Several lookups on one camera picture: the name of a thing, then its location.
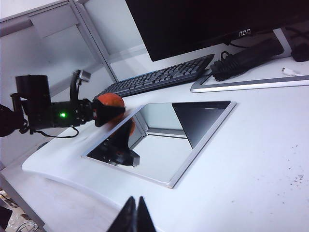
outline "white desk surface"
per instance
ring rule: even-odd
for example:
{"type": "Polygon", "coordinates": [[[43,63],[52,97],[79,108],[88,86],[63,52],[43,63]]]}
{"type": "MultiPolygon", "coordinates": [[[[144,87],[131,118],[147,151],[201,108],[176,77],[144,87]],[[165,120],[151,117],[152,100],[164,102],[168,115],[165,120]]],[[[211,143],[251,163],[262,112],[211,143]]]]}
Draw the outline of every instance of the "white desk surface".
{"type": "MultiPolygon", "coordinates": [[[[297,70],[297,63],[288,68],[297,70]]],[[[297,71],[308,74],[309,68],[297,71]]],[[[252,73],[258,75],[258,69],[252,73]]],[[[308,231],[309,87],[210,93],[191,93],[190,87],[125,98],[129,108],[152,102],[237,102],[175,188],[102,165],[101,196],[119,206],[129,196],[144,196],[155,226],[165,232],[308,231]]],[[[87,192],[23,172],[23,160],[1,173],[50,231],[106,230],[117,210],[87,192]]]]}

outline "robotic arm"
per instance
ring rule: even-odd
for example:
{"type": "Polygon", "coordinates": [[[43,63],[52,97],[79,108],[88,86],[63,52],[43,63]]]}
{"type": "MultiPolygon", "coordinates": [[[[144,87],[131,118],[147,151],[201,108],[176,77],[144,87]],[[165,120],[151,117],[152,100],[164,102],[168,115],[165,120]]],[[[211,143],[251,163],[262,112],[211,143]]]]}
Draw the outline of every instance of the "robotic arm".
{"type": "Polygon", "coordinates": [[[19,130],[30,134],[46,128],[75,127],[95,120],[97,127],[125,112],[124,107],[106,106],[99,100],[78,99],[82,81],[89,82],[90,73],[77,70],[70,85],[70,101],[51,102],[47,76],[16,77],[17,93],[11,94],[14,110],[0,105],[0,137],[19,130]]]}

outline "white cable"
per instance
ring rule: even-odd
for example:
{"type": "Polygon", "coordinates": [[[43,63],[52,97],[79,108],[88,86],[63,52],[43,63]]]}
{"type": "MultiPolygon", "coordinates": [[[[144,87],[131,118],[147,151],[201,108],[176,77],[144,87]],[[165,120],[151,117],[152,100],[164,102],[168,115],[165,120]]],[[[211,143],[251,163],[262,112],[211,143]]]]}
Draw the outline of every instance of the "white cable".
{"type": "Polygon", "coordinates": [[[37,224],[35,224],[35,223],[31,222],[31,221],[26,221],[26,222],[22,223],[22,224],[17,228],[17,230],[16,230],[15,232],[22,232],[22,230],[23,230],[24,228],[26,228],[27,226],[32,226],[30,230],[27,230],[28,232],[29,232],[29,231],[35,231],[35,230],[37,230],[37,228],[36,228],[36,227],[37,227],[37,224]]]}
{"type": "Polygon", "coordinates": [[[294,70],[288,68],[282,68],[282,72],[288,76],[302,76],[301,74],[298,74],[294,70]]]}

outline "green led light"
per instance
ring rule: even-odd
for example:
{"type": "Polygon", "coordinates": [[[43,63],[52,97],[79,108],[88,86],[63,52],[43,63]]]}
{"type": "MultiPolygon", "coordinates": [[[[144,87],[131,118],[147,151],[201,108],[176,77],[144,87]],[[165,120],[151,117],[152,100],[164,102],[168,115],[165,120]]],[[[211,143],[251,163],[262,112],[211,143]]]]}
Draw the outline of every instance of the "green led light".
{"type": "Polygon", "coordinates": [[[60,113],[60,117],[67,117],[66,113],[60,113]]]}

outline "black power adapter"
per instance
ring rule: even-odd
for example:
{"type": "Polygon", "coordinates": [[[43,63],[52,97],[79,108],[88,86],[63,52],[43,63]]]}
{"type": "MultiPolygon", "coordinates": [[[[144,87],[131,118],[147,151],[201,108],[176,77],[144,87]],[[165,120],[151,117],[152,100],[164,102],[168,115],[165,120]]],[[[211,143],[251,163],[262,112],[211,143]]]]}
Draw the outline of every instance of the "black power adapter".
{"type": "Polygon", "coordinates": [[[256,67],[272,56],[281,54],[283,47],[278,40],[267,39],[234,55],[224,51],[221,60],[215,61],[211,67],[211,74],[217,81],[223,81],[256,67]]]}

